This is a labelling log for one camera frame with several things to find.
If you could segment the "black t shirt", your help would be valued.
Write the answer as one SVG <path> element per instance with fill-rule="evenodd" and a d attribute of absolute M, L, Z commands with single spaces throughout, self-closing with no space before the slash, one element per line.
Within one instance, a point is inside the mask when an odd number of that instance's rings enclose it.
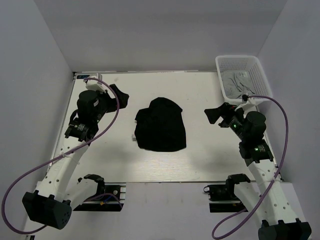
<path fill-rule="evenodd" d="M 157 97 L 136 116 L 134 136 L 139 148 L 153 152 L 177 152 L 187 147 L 183 109 L 174 101 Z"/>

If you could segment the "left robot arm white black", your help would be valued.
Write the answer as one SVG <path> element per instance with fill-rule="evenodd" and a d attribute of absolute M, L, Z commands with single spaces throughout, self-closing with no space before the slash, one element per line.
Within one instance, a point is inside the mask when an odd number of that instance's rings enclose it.
<path fill-rule="evenodd" d="M 87 174 L 68 189 L 71 176 L 81 157 L 90 146 L 99 128 L 98 123 L 106 113 L 117 112 L 128 105 L 129 95 L 115 84 L 110 88 L 112 98 L 102 87 L 88 87 L 77 100 L 77 109 L 71 114 L 64 133 L 61 159 L 55 161 L 33 193 L 26 192 L 23 206 L 30 220 L 55 229 L 63 229 L 72 211 L 90 198 L 102 198 L 105 194 L 104 178 Z"/>

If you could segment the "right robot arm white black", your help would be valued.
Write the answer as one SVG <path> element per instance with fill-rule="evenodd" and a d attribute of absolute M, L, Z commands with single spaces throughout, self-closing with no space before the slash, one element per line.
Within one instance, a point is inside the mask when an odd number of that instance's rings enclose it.
<path fill-rule="evenodd" d="M 281 186 L 273 154 L 264 140 L 265 116 L 258 111 L 244 110 L 227 102 L 217 108 L 205 109 L 210 124 L 219 118 L 221 128 L 231 129 L 240 139 L 239 152 L 254 177 L 259 192 L 243 174 L 228 176 L 226 191 L 237 197 L 258 227 L 260 240 L 307 240 L 312 229 L 299 219 Z"/>

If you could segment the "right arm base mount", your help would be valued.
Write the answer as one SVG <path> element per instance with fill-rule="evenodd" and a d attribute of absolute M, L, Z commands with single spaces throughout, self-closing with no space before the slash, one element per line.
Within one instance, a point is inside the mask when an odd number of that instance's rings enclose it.
<path fill-rule="evenodd" d="M 248 212 L 242 201 L 227 191 L 226 184 L 209 184 L 203 188 L 203 192 L 208 195 L 211 213 Z"/>

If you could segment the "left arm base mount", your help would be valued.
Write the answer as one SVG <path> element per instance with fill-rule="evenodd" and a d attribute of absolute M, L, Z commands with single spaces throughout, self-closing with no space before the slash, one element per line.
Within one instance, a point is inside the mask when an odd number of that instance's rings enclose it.
<path fill-rule="evenodd" d="M 76 212 L 120 212 L 126 199 L 126 183 L 105 183 L 103 195 L 91 196 L 89 201 L 77 206 Z"/>

